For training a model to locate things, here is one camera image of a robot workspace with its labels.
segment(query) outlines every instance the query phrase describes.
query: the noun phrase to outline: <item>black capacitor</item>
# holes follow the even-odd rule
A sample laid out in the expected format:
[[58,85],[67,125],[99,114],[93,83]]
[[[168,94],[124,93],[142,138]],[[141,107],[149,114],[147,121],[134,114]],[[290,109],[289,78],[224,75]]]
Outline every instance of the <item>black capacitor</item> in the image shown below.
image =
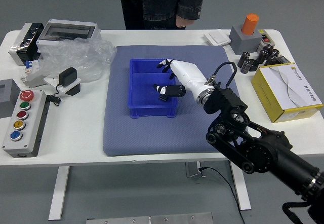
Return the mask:
[[257,60],[255,59],[248,59],[247,61],[250,61],[252,63],[249,71],[252,72],[252,71],[257,71],[258,67],[259,67],[259,63]]
[[237,67],[242,68],[242,65],[244,64],[244,62],[249,59],[250,54],[249,52],[243,52],[241,55],[241,58],[239,59],[238,63],[237,63]]
[[248,73],[251,66],[252,66],[253,62],[250,61],[250,60],[246,60],[244,62],[244,64],[242,65],[242,68],[241,68],[241,73]]
[[267,44],[267,45],[265,45],[265,46],[263,47],[263,49],[264,49],[264,50],[267,50],[268,53],[269,53],[268,56],[270,56],[271,53],[272,53],[272,50],[273,50],[273,45]]
[[265,49],[262,49],[257,58],[257,62],[259,64],[264,63],[264,61],[268,58],[268,56],[269,56],[269,52]]
[[280,52],[278,49],[272,49],[272,53],[271,53],[272,56],[279,57],[279,54],[280,54]]
[[288,59],[286,59],[284,56],[280,56],[277,58],[278,63],[291,63]]
[[277,57],[276,56],[272,56],[272,55],[270,55],[268,57],[267,61],[265,61],[265,63],[264,63],[265,66],[274,65],[274,64],[278,64]]

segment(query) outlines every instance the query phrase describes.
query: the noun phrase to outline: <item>table leg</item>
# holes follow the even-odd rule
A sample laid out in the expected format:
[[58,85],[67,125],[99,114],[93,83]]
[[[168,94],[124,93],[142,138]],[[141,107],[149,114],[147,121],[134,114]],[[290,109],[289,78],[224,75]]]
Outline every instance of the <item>table leg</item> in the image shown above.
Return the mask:
[[230,162],[230,166],[232,169],[239,208],[240,210],[251,210],[251,204],[247,186],[244,181],[243,171],[232,162]]
[[199,170],[200,167],[201,167],[200,162],[186,162],[187,177],[194,177],[197,175],[201,175],[201,177],[205,177],[203,173]]
[[59,167],[54,187],[49,220],[60,220],[70,167]]

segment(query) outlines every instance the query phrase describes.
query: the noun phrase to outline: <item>blue mat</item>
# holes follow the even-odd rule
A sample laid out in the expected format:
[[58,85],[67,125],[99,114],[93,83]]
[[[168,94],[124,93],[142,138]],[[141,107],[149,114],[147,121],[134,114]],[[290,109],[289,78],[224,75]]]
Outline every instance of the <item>blue mat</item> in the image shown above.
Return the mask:
[[[216,152],[205,137],[210,123],[219,113],[207,115],[192,93],[179,98],[177,116],[132,119],[128,108],[130,60],[132,58],[173,58],[194,63],[206,78],[227,62],[218,46],[121,46],[110,68],[107,93],[103,149],[108,156]],[[220,69],[216,81],[225,85],[231,66]],[[237,93],[234,81],[230,88]]]

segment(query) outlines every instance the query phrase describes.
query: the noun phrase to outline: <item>power adapter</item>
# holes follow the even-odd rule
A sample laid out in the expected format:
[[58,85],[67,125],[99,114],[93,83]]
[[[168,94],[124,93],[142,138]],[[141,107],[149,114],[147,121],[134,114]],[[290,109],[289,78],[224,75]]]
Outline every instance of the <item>power adapter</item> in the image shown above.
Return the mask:
[[68,86],[77,79],[76,69],[70,67],[59,74],[59,85]]

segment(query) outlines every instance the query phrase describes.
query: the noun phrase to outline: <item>white table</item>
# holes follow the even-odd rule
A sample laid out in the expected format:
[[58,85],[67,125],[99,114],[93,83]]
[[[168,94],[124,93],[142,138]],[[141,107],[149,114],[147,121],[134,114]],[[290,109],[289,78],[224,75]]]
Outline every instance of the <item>white table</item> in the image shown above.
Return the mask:
[[[115,46],[123,45],[206,45],[204,37],[210,30],[103,30],[103,39],[111,41]],[[294,62],[281,34],[276,30],[267,30],[276,43],[276,48]],[[20,89],[27,89],[20,81],[23,71],[8,54],[10,46],[19,31],[9,32],[0,46],[0,79],[14,79]],[[229,61],[238,62],[240,55],[235,55],[229,45],[224,47]],[[250,120],[271,130],[283,130],[293,145],[292,151],[301,156],[324,154],[324,120],[320,112],[308,119],[282,123],[271,123],[252,85],[254,72],[242,74],[238,72],[235,82],[241,100],[249,106],[246,113]],[[0,151],[0,166],[59,166],[57,184],[53,196],[53,209],[50,219],[60,219],[60,210],[54,209],[54,203],[63,203],[69,166],[103,165],[103,164],[134,164],[158,162],[194,162],[227,160],[221,153],[199,154],[160,154],[140,156],[108,157],[103,152],[103,125],[106,105],[109,71],[98,81],[82,83],[81,92],[72,97],[62,98],[59,107],[51,106],[38,156],[35,158],[14,159],[4,151]],[[47,94],[54,90],[49,86],[40,87]],[[0,119],[0,142],[3,142],[10,118]],[[251,131],[252,136],[259,136]],[[243,174],[233,165],[234,181],[239,198],[248,200]],[[250,209],[247,201],[240,202],[241,209]]]

